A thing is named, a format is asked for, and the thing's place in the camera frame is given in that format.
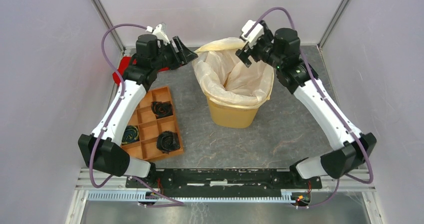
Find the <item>cream plastic trash bag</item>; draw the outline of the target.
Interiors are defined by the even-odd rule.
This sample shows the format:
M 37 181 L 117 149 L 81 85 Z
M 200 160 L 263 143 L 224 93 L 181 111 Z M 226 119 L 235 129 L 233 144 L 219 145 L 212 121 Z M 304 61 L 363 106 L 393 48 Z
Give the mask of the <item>cream plastic trash bag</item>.
M 236 51 L 244 42 L 236 37 L 216 40 L 199 47 L 192 62 L 203 93 L 213 102 L 232 108 L 256 109 L 272 93 L 274 69 L 259 61 L 247 67 Z

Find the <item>yellow mesh trash bin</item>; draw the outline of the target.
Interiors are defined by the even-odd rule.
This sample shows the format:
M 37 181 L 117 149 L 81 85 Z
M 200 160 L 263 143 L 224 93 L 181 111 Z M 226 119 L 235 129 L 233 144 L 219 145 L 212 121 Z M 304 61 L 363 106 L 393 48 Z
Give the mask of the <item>yellow mesh trash bin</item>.
M 228 128 L 249 127 L 258 112 L 258 108 L 240 109 L 217 104 L 209 97 L 207 97 L 207 103 L 213 122 L 216 125 Z

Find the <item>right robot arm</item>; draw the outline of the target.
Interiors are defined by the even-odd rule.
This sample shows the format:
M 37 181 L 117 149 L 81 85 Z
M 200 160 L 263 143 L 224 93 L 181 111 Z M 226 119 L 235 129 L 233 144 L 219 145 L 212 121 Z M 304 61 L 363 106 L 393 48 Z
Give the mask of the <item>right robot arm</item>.
M 376 137 L 357 128 L 325 91 L 316 71 L 301 56 L 296 30 L 280 28 L 272 32 L 264 20 L 249 20 L 240 38 L 245 45 L 236 56 L 248 67 L 253 61 L 272 66 L 278 81 L 309 110 L 332 148 L 331 152 L 292 165 L 294 171 L 288 179 L 293 187 L 301 188 L 315 176 L 348 176 L 369 160 Z

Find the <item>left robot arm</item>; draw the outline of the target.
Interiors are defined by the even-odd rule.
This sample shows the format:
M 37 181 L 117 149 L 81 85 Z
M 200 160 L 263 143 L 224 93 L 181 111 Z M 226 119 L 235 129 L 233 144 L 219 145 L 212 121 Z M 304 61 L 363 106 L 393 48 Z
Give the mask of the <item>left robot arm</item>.
M 78 146 L 87 167 L 114 176 L 137 176 L 139 183 L 149 188 L 156 184 L 157 174 L 150 170 L 148 161 L 131 157 L 121 148 L 124 131 L 158 71 L 177 69 L 198 55 L 177 36 L 165 41 L 154 34 L 144 34 L 135 46 L 135 63 L 125 69 L 111 106 L 91 134 L 79 137 Z

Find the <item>black rolled bag upper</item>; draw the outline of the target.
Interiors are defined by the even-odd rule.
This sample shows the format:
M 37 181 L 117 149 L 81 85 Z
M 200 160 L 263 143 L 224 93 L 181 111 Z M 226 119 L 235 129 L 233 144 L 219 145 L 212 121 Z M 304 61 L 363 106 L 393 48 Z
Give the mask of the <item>black rolled bag upper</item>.
M 173 108 L 170 102 L 153 101 L 151 103 L 151 110 L 156 119 L 161 119 L 173 115 Z

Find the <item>black rolled bag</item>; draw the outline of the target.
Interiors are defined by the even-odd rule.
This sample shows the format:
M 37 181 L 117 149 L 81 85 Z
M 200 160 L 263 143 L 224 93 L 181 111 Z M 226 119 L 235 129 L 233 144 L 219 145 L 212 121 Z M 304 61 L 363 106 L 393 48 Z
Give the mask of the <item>black rolled bag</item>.
M 165 154 L 179 150 L 180 146 L 178 134 L 172 131 L 162 132 L 156 141 L 156 148 Z
M 151 103 L 151 110 L 156 119 L 161 119 L 173 115 L 173 108 L 170 102 L 153 101 Z

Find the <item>red cloth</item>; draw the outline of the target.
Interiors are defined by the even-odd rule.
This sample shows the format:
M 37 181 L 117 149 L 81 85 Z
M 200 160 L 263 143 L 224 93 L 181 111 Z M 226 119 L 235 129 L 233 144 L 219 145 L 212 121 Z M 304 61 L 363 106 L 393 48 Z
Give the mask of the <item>red cloth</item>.
M 122 79 L 134 81 L 137 85 L 143 85 L 148 89 L 157 79 L 158 72 L 170 68 L 171 62 L 165 57 L 146 58 L 133 55 L 123 57 L 118 73 Z

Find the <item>orange compartment tray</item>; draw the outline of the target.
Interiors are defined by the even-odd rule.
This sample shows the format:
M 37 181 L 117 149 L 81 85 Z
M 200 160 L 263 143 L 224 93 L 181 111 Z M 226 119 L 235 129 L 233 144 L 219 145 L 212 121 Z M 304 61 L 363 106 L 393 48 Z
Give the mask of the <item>orange compartment tray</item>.
M 161 119 L 156 119 L 151 110 L 153 101 L 170 102 L 173 107 L 173 115 Z M 171 91 L 168 86 L 152 89 L 137 105 L 128 125 L 134 125 L 139 130 L 139 141 L 127 145 L 121 145 L 131 157 L 146 161 L 159 161 L 166 158 L 182 155 L 184 153 L 183 141 L 180 136 L 180 129 L 174 108 Z M 169 154 L 162 153 L 157 149 L 157 137 L 164 131 L 176 132 L 179 137 L 180 149 Z

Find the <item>black rolled bag lower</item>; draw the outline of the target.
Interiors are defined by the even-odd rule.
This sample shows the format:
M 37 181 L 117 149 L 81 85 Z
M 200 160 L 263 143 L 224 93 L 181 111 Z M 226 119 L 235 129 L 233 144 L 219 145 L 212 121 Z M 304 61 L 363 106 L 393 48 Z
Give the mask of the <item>black rolled bag lower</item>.
M 162 132 L 156 141 L 156 148 L 165 154 L 179 150 L 180 146 L 178 134 L 172 131 Z

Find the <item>dark blue-yellow rolled bag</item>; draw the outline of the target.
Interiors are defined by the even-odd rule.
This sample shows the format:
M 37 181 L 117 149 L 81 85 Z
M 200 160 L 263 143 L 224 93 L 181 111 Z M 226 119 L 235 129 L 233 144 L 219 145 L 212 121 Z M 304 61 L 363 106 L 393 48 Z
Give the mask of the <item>dark blue-yellow rolled bag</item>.
M 139 129 L 137 126 L 127 125 L 122 136 L 121 144 L 127 145 L 138 142 L 140 140 L 139 135 Z

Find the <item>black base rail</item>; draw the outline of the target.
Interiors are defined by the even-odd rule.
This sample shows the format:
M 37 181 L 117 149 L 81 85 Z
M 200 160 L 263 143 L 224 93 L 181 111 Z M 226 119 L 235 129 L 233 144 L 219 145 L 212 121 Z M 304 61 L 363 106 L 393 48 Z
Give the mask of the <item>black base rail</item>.
M 278 197 L 281 190 L 321 189 L 318 176 L 303 179 L 283 168 L 157 168 L 142 179 L 168 197 Z

